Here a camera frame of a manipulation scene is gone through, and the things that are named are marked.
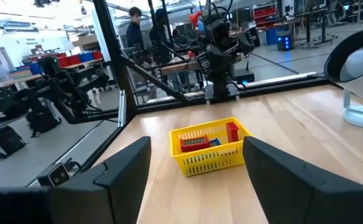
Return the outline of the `red staple box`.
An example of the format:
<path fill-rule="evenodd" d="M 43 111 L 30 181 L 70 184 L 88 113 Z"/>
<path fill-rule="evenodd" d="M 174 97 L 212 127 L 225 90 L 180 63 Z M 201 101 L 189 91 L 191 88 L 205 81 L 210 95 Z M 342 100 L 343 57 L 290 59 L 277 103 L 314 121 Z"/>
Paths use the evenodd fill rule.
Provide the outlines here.
<path fill-rule="evenodd" d="M 210 147 L 210 141 L 207 135 L 197 138 L 181 139 L 180 147 L 182 152 L 198 151 Z"/>

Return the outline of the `silver frame bracket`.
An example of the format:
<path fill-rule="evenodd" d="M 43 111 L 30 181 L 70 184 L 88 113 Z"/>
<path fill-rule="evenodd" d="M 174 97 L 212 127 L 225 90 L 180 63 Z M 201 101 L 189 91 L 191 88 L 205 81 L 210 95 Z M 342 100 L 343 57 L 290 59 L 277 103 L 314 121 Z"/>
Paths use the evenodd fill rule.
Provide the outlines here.
<path fill-rule="evenodd" d="M 121 128 L 126 122 L 126 92 L 124 90 L 119 91 L 119 114 L 118 114 L 118 127 Z"/>

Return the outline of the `yellow plastic basket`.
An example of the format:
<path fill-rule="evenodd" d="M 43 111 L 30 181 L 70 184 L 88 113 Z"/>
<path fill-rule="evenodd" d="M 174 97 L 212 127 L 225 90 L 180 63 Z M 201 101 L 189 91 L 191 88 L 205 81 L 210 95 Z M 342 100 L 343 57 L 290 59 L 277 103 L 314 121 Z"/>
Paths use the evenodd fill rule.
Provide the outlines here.
<path fill-rule="evenodd" d="M 228 143 L 226 124 L 229 122 L 234 122 L 238 126 L 239 141 Z M 181 139 L 197 138 L 204 135 L 207 135 L 209 140 L 218 138 L 221 145 L 192 152 L 181 151 Z M 169 132 L 170 155 L 176 160 L 180 170 L 187 177 L 238 166 L 244 163 L 243 140 L 250 135 L 251 133 L 235 117 L 174 129 Z"/>

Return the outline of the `black backpack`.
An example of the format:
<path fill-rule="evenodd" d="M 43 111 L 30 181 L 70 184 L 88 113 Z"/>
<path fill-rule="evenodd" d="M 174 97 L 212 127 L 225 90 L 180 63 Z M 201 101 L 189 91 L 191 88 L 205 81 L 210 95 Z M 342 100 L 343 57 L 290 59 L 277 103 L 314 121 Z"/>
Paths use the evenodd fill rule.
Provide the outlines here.
<path fill-rule="evenodd" d="M 13 153 L 22 149 L 26 143 L 10 126 L 0 128 L 0 147 L 5 153 L 0 152 L 0 159 L 6 159 Z"/>
<path fill-rule="evenodd" d="M 54 118 L 46 106 L 28 112 L 26 119 L 32 130 L 32 138 L 36 137 L 38 133 L 42 134 L 52 130 L 62 122 L 60 118 Z"/>

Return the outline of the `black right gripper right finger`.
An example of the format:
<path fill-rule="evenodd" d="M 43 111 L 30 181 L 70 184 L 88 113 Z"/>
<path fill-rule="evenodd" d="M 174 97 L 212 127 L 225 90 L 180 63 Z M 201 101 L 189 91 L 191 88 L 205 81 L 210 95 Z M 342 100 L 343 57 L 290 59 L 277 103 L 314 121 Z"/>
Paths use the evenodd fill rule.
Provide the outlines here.
<path fill-rule="evenodd" d="M 252 136 L 243 156 L 269 224 L 363 224 L 362 184 Z"/>

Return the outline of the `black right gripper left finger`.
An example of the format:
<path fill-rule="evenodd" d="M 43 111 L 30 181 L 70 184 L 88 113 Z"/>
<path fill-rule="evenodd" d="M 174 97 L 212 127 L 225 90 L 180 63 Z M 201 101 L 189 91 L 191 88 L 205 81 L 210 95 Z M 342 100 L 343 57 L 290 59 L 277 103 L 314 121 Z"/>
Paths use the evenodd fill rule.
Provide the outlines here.
<path fill-rule="evenodd" d="M 50 193 L 52 224 L 136 224 L 149 175 L 151 138 L 141 137 Z"/>

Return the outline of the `black aluminium table frame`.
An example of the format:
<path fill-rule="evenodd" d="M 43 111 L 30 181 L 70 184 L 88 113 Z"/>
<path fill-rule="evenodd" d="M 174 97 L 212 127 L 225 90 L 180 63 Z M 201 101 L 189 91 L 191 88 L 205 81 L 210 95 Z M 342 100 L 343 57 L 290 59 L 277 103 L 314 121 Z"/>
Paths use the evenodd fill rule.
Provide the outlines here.
<path fill-rule="evenodd" d="M 120 88 L 126 92 L 126 109 L 124 110 L 126 114 L 126 125 L 128 125 L 138 114 L 153 113 L 189 106 L 197 106 L 205 103 L 205 99 L 202 96 L 194 96 L 189 98 L 179 92 L 176 92 L 174 89 L 161 82 L 158 78 L 155 78 L 143 68 L 140 68 L 139 66 L 134 64 L 132 60 L 129 60 L 121 52 L 119 41 L 116 39 L 116 32 L 114 31 L 113 22 L 108 10 L 108 4 L 106 0 L 88 1 L 94 3 L 95 12 L 98 14 L 100 28 L 96 30 L 101 31 L 104 37 L 106 49 L 109 52 L 109 64 L 112 72 L 116 75 L 116 79 Z M 168 93 L 170 96 L 174 97 L 174 99 L 158 101 L 143 106 L 136 105 L 135 99 L 132 95 L 131 81 L 127 73 L 128 68 L 132 69 L 142 77 L 157 85 L 160 89 Z M 312 75 L 299 74 L 296 78 L 274 81 L 269 84 L 258 84 L 253 87 L 249 87 L 248 89 L 241 91 L 240 97 L 247 98 L 252 96 L 279 93 L 281 91 L 299 90 L 302 88 L 309 88 L 327 84 L 329 84 L 329 81 L 327 81 L 327 79 L 323 75 L 318 75 L 316 73 Z"/>

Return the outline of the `person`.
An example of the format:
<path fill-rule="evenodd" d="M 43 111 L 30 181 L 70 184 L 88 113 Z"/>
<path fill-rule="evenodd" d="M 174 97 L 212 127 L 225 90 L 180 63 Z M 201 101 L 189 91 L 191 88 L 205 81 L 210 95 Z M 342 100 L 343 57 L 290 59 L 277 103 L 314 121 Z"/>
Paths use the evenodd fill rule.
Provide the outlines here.
<path fill-rule="evenodd" d="M 132 7 L 129 9 L 129 16 L 130 16 L 131 22 L 128 25 L 127 32 L 126 32 L 127 46 L 135 47 L 135 45 L 137 44 L 143 50 L 144 41 L 143 41 L 141 29 L 140 29 L 142 12 L 138 7 Z"/>
<path fill-rule="evenodd" d="M 153 57 L 157 65 L 165 65 L 171 58 L 168 49 L 172 48 L 165 34 L 165 26 L 168 25 L 166 10 L 163 8 L 157 9 L 155 11 L 155 19 L 157 26 L 152 27 L 149 34 L 153 47 Z"/>

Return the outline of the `blue storage bin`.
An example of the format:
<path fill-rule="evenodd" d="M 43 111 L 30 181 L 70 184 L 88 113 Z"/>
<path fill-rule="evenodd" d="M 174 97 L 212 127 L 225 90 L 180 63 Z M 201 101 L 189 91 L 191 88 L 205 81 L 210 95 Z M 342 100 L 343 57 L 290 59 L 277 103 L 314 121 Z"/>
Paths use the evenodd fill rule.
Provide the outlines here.
<path fill-rule="evenodd" d="M 94 56 L 92 52 L 85 52 L 85 53 L 80 53 L 80 62 L 89 62 L 91 60 L 94 60 Z"/>

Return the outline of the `red shelf rack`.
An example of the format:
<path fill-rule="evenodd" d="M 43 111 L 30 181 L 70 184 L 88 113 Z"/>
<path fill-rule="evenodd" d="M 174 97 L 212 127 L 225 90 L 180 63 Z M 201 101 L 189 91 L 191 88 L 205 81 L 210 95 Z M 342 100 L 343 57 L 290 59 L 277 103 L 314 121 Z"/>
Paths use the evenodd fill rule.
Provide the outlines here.
<path fill-rule="evenodd" d="M 274 24 L 279 20 L 277 3 L 268 2 L 265 4 L 254 6 L 251 10 L 251 16 L 257 28 L 272 28 L 274 27 Z"/>

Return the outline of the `black computer blue lights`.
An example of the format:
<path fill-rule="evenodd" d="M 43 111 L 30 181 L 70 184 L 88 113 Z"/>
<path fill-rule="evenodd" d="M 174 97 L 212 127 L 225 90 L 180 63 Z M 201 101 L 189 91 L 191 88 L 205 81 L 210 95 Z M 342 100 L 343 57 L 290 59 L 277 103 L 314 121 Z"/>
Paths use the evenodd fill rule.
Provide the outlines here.
<path fill-rule="evenodd" d="M 290 34 L 277 36 L 277 49 L 279 51 L 289 51 L 293 48 L 293 37 Z"/>

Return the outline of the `blue barrel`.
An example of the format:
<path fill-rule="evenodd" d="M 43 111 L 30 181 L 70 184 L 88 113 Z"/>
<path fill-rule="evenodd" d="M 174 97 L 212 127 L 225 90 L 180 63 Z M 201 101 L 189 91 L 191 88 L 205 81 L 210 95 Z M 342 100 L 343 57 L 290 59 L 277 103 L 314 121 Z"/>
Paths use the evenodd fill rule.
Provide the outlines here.
<path fill-rule="evenodd" d="M 275 27 L 268 28 L 265 31 L 265 39 L 267 45 L 277 44 L 277 29 Z"/>

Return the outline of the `black router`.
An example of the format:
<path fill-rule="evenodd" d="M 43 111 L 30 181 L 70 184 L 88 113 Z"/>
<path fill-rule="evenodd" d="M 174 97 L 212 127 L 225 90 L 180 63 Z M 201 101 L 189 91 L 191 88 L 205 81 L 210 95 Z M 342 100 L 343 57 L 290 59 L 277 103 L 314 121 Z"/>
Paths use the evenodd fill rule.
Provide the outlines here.
<path fill-rule="evenodd" d="M 237 65 L 234 65 L 234 76 L 244 85 L 255 82 L 254 72 L 249 69 L 249 61 L 246 62 L 246 66 L 244 68 L 237 68 Z"/>

